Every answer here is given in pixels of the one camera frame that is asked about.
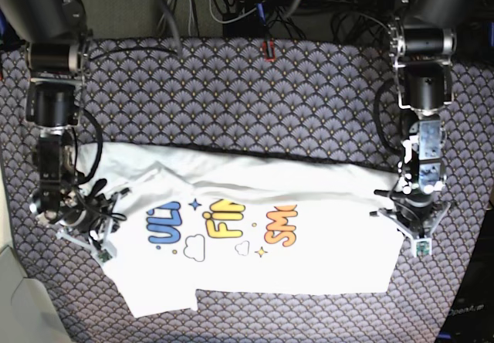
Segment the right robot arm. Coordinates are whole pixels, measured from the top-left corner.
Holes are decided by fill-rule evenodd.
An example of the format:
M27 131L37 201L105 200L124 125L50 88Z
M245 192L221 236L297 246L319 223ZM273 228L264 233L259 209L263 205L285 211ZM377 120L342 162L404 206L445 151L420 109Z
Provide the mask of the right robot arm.
M60 224L59 236L71 239L71 230L86 238L87 246L101 250L108 236L126 218L112 211L117 195L102 193L107 180L91 191L81 186L93 179L103 154L103 131L82 105L90 31L81 0L1 0L1 10L16 34L25 41L30 71L25 119L39 129L33 152L39 183L30 209L47 225ZM87 173L76 167L75 128L85 117L96 132L96 157Z

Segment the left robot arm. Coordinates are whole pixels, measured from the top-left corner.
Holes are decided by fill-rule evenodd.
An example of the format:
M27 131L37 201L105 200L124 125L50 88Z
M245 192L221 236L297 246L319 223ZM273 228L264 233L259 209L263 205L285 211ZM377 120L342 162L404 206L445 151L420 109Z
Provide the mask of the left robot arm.
M400 112L399 178L389 191L393 209L378 209L411 243L431 245L433 232L448 212L437 203L445 187L442 149L446 133L440 112L454 100L452 57L457 26L478 0L413 0L389 24L390 56Z

